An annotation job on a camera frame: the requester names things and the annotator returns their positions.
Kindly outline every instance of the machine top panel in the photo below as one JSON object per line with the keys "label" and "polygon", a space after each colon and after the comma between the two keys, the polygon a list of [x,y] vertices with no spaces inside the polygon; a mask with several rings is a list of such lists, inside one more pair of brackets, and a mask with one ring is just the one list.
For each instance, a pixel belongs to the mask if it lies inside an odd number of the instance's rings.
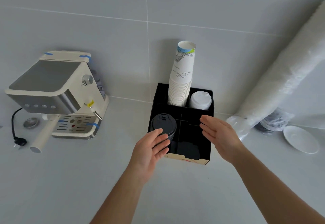
{"label": "machine top panel", "polygon": [[9,86],[11,90],[57,91],[74,73],[80,62],[39,60]]}

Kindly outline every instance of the black power cable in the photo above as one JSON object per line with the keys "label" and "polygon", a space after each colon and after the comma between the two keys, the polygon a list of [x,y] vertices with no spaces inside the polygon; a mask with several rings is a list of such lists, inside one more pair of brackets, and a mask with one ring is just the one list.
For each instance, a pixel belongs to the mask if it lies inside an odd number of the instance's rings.
{"label": "black power cable", "polygon": [[19,110],[16,110],[11,116],[11,130],[12,130],[12,135],[13,135],[14,140],[15,140],[15,144],[18,144],[19,146],[24,146],[24,145],[27,144],[26,139],[16,137],[15,128],[14,128],[14,117],[15,117],[15,114],[20,110],[22,110],[22,108],[20,108]]}

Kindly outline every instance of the hand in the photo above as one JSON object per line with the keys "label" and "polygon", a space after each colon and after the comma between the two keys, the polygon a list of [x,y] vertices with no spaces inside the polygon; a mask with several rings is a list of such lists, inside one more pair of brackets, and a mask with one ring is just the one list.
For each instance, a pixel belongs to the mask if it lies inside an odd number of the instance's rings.
{"label": "hand", "polygon": [[170,144],[170,140],[166,140],[167,134],[158,136],[162,132],[162,128],[148,132],[133,149],[128,168],[135,171],[144,183],[152,176],[156,163],[168,152],[165,147]]}
{"label": "hand", "polygon": [[200,121],[203,135],[214,144],[223,159],[233,164],[238,153],[245,149],[235,130],[225,121],[208,115],[202,115]]}

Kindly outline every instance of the tiled wall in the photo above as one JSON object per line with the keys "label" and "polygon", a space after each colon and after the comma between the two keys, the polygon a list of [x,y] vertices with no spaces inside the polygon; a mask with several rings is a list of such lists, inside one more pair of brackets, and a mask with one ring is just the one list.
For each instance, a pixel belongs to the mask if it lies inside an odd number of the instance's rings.
{"label": "tiled wall", "polygon": [[[212,89],[215,110],[232,114],[320,1],[0,0],[0,125],[18,107],[3,90],[48,50],[91,53],[109,95],[150,102],[181,40],[197,45],[192,86]],[[308,88],[322,79],[313,72],[287,106],[325,114]]]}

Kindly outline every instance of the white countertop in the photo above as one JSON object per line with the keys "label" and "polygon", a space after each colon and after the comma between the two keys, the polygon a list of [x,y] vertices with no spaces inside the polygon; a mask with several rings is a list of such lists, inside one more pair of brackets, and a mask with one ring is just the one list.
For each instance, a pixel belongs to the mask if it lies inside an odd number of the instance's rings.
{"label": "white countertop", "polygon": [[[51,138],[41,154],[32,153],[28,145],[13,148],[11,128],[1,128],[0,223],[88,224],[146,133],[151,106],[111,98],[93,139]],[[16,114],[16,136],[27,141],[36,137],[44,122],[33,130],[22,128],[32,116]],[[282,133],[266,136],[252,130],[244,144],[325,216],[325,130],[305,129],[321,144],[317,154],[295,150]],[[207,165],[163,158],[143,189],[132,223],[266,222],[236,170],[213,147]]]}

